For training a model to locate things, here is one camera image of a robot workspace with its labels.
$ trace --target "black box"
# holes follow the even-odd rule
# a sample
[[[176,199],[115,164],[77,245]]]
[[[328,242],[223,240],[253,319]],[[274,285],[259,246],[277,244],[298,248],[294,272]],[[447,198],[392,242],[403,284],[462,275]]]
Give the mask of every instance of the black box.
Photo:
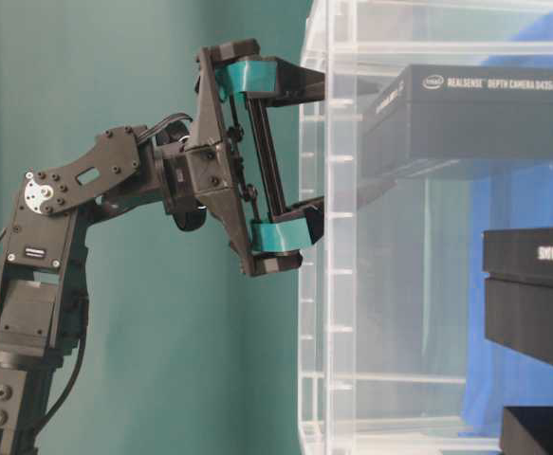
[[[364,177],[472,179],[553,160],[553,69],[412,64],[362,128]]]
[[[506,455],[553,455],[553,407],[504,408],[500,448]]]
[[[553,365],[553,227],[485,232],[485,336]]]

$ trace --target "green backdrop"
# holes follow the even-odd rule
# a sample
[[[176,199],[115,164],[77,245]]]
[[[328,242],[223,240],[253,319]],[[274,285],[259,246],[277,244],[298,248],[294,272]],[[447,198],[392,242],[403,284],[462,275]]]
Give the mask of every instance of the green backdrop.
[[[255,37],[297,62],[309,4],[0,0],[0,227],[27,168],[76,159],[108,127],[194,114],[199,47]],[[292,201],[297,111],[271,119]],[[242,277],[220,225],[181,233],[159,205],[87,244],[88,354],[41,453],[299,453],[295,273]]]

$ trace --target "clear acrylic box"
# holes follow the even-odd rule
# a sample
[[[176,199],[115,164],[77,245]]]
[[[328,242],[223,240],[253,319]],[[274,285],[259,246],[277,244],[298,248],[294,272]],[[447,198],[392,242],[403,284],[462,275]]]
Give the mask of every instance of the clear acrylic box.
[[[300,194],[326,214],[299,272],[304,455],[498,453],[503,406],[553,405],[553,367],[481,325],[481,233],[553,226],[553,160],[372,173],[370,106],[409,64],[553,66],[553,1],[314,1],[302,65],[327,90],[300,107]]]

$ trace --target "black device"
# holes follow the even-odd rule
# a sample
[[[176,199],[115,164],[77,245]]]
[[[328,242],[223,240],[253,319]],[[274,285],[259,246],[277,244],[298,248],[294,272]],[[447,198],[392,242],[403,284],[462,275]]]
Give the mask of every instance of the black device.
[[[322,100],[324,74],[262,57],[255,40],[203,47],[196,60],[195,119],[173,114],[152,128],[110,129],[73,163],[25,174],[0,233],[0,455],[37,455],[38,433],[80,372],[89,304],[84,238],[92,225],[161,202],[179,229],[192,231],[209,212],[223,224],[242,272],[253,277],[299,267],[300,249],[323,235],[321,197],[285,200],[267,109]],[[265,218],[258,191],[245,180],[234,97],[249,113]],[[252,235],[245,202],[252,207]],[[49,409],[53,374],[76,346],[73,373]]]
[[[362,128],[365,177],[473,179],[553,160],[553,69],[412,64]]]
[[[484,234],[485,336],[553,365],[553,227]],[[506,455],[553,454],[553,407],[505,408]]]

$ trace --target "robotic arm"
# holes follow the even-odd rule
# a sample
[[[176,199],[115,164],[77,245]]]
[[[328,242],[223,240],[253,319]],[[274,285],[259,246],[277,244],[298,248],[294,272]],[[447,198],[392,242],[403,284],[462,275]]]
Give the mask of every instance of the robotic arm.
[[[0,455],[38,453],[36,436],[82,366],[88,322],[84,238],[90,226],[161,201],[181,230],[192,231],[208,211],[223,224],[249,276],[299,267],[300,249],[323,236],[322,198],[285,201],[267,108],[322,100],[324,76],[259,52],[255,40],[200,50],[194,121],[174,114],[149,129],[110,129],[77,161],[26,173],[0,234]],[[258,191],[244,177],[235,98],[249,112],[265,219]],[[229,128],[223,103],[230,107]],[[243,203],[252,207],[250,233]],[[52,376],[76,346],[73,374],[49,409]]]

